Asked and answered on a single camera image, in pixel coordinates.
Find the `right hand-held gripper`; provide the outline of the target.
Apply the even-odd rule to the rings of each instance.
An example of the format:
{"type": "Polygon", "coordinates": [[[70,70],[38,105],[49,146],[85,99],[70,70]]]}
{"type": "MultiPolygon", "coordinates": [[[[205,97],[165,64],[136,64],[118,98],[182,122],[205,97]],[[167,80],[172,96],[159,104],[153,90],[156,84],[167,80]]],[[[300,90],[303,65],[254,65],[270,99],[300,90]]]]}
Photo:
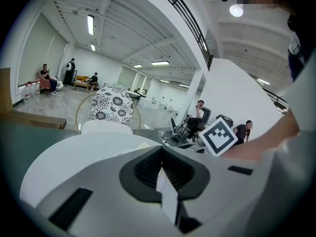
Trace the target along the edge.
{"type": "Polygon", "coordinates": [[[198,136],[214,157],[221,156],[237,142],[236,135],[222,117],[218,117],[215,122],[201,131],[198,136]]]}

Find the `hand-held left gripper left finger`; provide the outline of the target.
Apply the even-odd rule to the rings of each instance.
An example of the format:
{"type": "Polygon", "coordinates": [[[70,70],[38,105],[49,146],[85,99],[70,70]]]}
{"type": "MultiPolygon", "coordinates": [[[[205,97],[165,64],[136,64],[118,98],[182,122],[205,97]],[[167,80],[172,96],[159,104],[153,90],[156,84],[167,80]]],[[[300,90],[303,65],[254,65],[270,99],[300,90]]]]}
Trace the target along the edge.
{"type": "Polygon", "coordinates": [[[75,237],[176,237],[162,195],[135,169],[159,147],[95,162],[48,193],[37,211],[75,237]]]}

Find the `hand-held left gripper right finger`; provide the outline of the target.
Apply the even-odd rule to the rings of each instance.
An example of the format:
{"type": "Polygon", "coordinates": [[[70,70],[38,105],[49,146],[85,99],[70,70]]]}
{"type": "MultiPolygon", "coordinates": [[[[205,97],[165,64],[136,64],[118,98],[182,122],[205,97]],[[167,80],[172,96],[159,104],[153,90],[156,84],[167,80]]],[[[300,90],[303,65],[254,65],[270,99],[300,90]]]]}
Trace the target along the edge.
{"type": "Polygon", "coordinates": [[[263,237],[274,230],[273,151],[252,162],[161,150],[162,167],[176,186],[174,222],[162,228],[164,237],[263,237]]]}

